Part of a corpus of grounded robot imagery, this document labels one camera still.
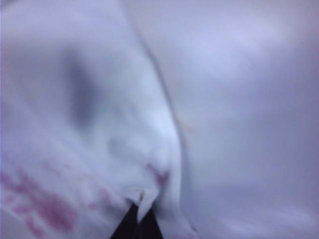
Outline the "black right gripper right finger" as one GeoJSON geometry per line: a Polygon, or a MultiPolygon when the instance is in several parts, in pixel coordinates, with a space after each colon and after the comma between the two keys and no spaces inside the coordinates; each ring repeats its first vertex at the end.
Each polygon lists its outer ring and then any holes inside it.
{"type": "Polygon", "coordinates": [[[138,239],[162,239],[162,233],[156,221],[153,209],[151,208],[145,217],[138,223],[138,239]]]}

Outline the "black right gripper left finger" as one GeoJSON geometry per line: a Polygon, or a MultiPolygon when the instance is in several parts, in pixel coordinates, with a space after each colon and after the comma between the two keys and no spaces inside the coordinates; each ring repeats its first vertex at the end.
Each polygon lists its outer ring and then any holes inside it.
{"type": "Polygon", "coordinates": [[[138,207],[132,204],[110,239],[138,238],[139,224],[137,222],[137,211],[138,207]]]}

